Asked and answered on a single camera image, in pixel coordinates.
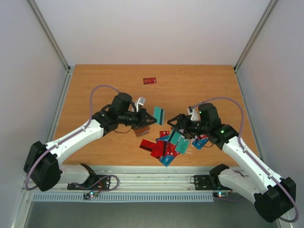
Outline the brown leather card holder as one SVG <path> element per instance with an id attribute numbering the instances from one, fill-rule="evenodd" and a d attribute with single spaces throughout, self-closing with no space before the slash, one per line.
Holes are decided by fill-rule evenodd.
<path id="1" fill-rule="evenodd" d="M 137 129 L 134 129 L 134 133 L 136 135 L 136 137 L 141 137 L 145 134 L 147 134 L 149 132 L 150 128 L 148 126 L 146 127 L 143 127 L 143 128 L 137 128 Z"/>

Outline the teal card with stripe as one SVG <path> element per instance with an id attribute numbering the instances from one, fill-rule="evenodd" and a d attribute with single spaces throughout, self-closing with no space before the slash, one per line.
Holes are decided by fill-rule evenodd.
<path id="1" fill-rule="evenodd" d="M 163 125 L 164 122 L 164 109 L 155 106 L 153 111 L 153 117 L 157 120 L 158 125 Z"/>

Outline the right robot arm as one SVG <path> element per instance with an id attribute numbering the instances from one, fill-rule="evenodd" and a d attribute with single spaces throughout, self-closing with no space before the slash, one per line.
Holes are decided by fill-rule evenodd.
<path id="1" fill-rule="evenodd" d="M 282 178 L 269 168 L 245 145 L 241 132 L 223 124 L 212 103 L 200 103 L 188 108 L 188 114 L 179 114 L 167 121 L 175 131 L 187 139 L 205 135 L 209 141 L 230 156 L 247 174 L 243 177 L 221 164 L 209 172 L 214 188 L 227 187 L 253 203 L 258 214 L 267 222 L 280 219 L 295 223 L 299 208 L 295 202 L 296 183 Z"/>

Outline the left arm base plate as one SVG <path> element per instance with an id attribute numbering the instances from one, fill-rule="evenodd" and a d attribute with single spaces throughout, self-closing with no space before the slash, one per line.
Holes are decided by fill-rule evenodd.
<path id="1" fill-rule="evenodd" d="M 69 183 L 68 190 L 109 190 L 111 177 L 107 175 L 90 176 L 84 183 Z"/>

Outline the teal card bottom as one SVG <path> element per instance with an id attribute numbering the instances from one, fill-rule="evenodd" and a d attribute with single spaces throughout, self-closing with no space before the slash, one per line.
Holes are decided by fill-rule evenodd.
<path id="1" fill-rule="evenodd" d="M 180 133 L 178 133 L 177 131 L 172 131 L 168 137 L 168 142 L 173 145 L 176 145 L 178 143 L 180 137 L 181 137 Z"/>

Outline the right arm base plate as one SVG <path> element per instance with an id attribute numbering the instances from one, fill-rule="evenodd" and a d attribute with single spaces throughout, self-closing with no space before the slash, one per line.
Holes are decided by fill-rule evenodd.
<path id="1" fill-rule="evenodd" d="M 195 190 L 231 190 L 219 183 L 218 180 L 210 177 L 209 175 L 194 175 Z"/>

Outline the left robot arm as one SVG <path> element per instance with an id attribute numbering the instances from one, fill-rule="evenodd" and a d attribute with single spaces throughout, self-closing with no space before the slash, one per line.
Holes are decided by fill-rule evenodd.
<path id="1" fill-rule="evenodd" d="M 157 122 L 143 108 L 145 99 L 140 97 L 135 103 L 127 93 L 118 93 L 111 104 L 91 115 L 89 120 L 67 135 L 48 142 L 40 141 L 31 145 L 24 172 L 25 189 L 31 190 L 29 181 L 41 191 L 47 191 L 59 183 L 76 183 L 84 189 L 95 185 L 95 174 L 85 164 L 63 165 L 73 153 L 90 142 L 106 136 L 121 124 L 133 130 L 141 129 Z"/>

